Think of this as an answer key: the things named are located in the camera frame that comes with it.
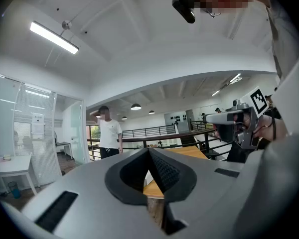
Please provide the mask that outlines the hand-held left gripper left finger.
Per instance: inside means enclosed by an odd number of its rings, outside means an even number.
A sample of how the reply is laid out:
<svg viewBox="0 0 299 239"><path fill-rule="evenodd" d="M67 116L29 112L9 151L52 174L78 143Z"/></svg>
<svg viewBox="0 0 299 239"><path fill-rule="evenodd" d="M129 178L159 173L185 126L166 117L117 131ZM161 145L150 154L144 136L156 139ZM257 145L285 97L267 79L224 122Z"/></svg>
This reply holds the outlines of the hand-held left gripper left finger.
<svg viewBox="0 0 299 239"><path fill-rule="evenodd" d="M34 196L22 213L35 222L64 191L77 197L53 234L62 239L163 239L165 233L150 216L147 206L126 205L105 185L105 174L114 164L134 156L129 151L81 165Z"/></svg>

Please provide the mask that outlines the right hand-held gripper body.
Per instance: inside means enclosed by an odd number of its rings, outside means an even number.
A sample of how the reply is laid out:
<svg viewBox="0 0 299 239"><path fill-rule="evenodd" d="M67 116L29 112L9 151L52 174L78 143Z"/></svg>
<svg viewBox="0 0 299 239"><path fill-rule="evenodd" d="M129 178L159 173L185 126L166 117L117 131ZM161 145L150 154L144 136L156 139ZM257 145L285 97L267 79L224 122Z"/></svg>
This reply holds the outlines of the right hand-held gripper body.
<svg viewBox="0 0 299 239"><path fill-rule="evenodd" d="M222 113L218 119L218 132L222 140L233 141L242 149L257 146L254 131L260 117L269 108L266 98L257 86L240 99L233 101L230 111Z"/></svg>

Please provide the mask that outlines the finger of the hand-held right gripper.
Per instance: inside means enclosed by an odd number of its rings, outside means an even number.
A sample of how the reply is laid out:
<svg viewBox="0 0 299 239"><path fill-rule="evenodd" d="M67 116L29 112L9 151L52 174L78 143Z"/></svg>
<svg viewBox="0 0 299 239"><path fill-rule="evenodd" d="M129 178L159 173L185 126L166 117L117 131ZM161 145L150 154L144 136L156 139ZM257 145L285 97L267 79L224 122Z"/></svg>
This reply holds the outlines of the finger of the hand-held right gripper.
<svg viewBox="0 0 299 239"><path fill-rule="evenodd" d="M234 117L243 114L242 110L205 115L206 123L236 123Z"/></svg>

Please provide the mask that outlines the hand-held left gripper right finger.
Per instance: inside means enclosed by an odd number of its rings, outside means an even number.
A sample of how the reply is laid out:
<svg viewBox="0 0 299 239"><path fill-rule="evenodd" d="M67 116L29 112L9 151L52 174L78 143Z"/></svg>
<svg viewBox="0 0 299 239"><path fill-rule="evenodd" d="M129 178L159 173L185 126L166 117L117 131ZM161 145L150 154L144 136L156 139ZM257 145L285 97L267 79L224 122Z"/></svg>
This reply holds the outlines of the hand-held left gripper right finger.
<svg viewBox="0 0 299 239"><path fill-rule="evenodd" d="M149 148L149 197L163 200L161 228L171 235L216 204L235 182L242 163L215 161Z"/></svg>

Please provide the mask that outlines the person's right hand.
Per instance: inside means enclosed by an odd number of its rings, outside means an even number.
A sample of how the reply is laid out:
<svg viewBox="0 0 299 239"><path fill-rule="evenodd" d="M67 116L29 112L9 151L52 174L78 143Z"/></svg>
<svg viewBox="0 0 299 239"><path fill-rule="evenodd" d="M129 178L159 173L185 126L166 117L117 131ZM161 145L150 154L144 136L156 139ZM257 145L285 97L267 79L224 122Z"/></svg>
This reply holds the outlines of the person's right hand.
<svg viewBox="0 0 299 239"><path fill-rule="evenodd" d="M282 119L275 119L267 115L259 117L256 129L253 131L254 137L261 137L268 141L283 139L288 135L286 125Z"/></svg>

